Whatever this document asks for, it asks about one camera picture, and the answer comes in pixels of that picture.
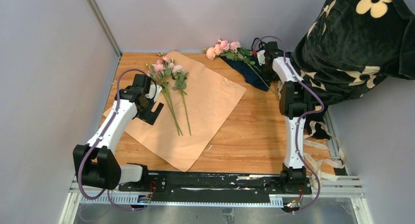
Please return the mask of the wrapping paper sheet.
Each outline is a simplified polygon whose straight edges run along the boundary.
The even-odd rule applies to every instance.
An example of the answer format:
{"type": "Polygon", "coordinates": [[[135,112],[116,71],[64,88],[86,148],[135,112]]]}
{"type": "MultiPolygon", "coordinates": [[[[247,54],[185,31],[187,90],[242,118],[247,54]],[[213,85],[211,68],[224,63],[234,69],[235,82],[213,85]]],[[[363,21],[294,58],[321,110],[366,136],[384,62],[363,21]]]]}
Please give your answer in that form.
{"type": "Polygon", "coordinates": [[[134,141],[132,146],[119,144],[115,157],[120,164],[140,163],[149,166],[148,156],[140,156],[137,146],[162,158],[176,169],[186,172],[219,131],[245,92],[245,87],[209,69],[183,54],[168,53],[189,73],[185,97],[170,90],[173,108],[183,135],[178,135],[175,121],[164,106],[154,125],[134,119],[125,133],[134,141]]]}

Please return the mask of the fake rose stem one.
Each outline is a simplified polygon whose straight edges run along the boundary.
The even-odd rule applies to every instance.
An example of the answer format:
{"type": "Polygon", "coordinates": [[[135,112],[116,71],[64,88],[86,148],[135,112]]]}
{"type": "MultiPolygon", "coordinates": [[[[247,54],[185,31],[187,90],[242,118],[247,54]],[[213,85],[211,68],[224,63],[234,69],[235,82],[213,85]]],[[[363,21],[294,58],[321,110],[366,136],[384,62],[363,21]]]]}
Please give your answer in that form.
{"type": "Polygon", "coordinates": [[[240,42],[219,39],[215,45],[203,48],[203,53],[210,61],[216,58],[224,61],[241,74],[245,82],[252,87],[262,91],[270,91],[272,94],[277,95],[271,89],[272,82],[267,80],[265,72],[260,70],[253,51],[244,48],[240,42]]]}

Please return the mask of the fake rose stem two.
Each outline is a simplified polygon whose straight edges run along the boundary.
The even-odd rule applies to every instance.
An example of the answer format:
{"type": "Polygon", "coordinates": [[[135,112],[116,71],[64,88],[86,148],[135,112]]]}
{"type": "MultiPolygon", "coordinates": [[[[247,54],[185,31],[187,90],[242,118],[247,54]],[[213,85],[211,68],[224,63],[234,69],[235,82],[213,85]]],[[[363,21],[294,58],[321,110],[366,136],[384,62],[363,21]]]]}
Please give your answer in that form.
{"type": "Polygon", "coordinates": [[[176,118],[169,90],[169,78],[172,75],[172,65],[175,64],[175,61],[173,59],[167,58],[161,52],[159,52],[157,56],[158,59],[155,64],[146,64],[146,67],[148,68],[148,74],[157,85],[161,86],[161,93],[164,95],[166,104],[172,114],[177,133],[179,136],[183,136],[183,132],[176,118]]]}

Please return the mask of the fake rose stem three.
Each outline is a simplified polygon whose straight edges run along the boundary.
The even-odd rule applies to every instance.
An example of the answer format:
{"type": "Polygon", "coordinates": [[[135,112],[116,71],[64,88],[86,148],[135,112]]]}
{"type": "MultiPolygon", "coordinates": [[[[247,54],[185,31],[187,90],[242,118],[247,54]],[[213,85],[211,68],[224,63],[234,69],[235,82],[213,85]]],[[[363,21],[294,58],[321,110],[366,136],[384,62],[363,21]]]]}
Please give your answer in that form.
{"type": "Polygon", "coordinates": [[[188,109],[187,109],[187,104],[185,100],[185,96],[187,95],[187,93],[185,92],[185,89],[187,88],[187,78],[188,78],[188,72],[186,71],[184,66],[182,65],[173,66],[172,79],[175,81],[173,90],[178,91],[178,93],[180,94],[182,98],[182,102],[184,105],[184,111],[186,115],[188,132],[189,132],[189,135],[192,135],[191,125],[190,125],[189,116],[188,116],[188,109]]]}

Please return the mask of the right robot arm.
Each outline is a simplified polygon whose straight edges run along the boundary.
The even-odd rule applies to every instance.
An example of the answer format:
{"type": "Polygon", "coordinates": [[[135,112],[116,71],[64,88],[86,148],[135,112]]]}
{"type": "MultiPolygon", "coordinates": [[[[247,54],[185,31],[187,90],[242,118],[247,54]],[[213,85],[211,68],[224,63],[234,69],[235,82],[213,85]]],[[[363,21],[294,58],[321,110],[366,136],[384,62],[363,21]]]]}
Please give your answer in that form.
{"type": "Polygon", "coordinates": [[[279,174],[279,186],[284,193],[300,191],[307,185],[303,158],[303,130],[306,112],[313,111],[313,96],[304,88],[303,78],[291,66],[285,52],[277,42],[260,46],[258,61],[279,80],[279,111],[286,124],[286,155],[279,174]]]}

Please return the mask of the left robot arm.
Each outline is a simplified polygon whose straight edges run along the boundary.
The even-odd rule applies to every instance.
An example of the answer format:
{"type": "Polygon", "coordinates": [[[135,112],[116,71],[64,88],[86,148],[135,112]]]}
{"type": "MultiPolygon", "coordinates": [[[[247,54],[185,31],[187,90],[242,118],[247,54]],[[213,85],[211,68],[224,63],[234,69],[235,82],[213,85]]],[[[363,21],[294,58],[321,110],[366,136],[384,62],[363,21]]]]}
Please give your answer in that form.
{"type": "Polygon", "coordinates": [[[84,145],[73,150],[74,167],[80,186],[113,190],[123,183],[131,183],[138,191],[150,185],[148,168],[137,163],[121,165],[115,158],[118,143],[127,126],[134,119],[154,125],[164,105],[152,110],[162,87],[145,74],[136,74],[133,83],[118,88],[115,101],[103,125],[84,145]]]}

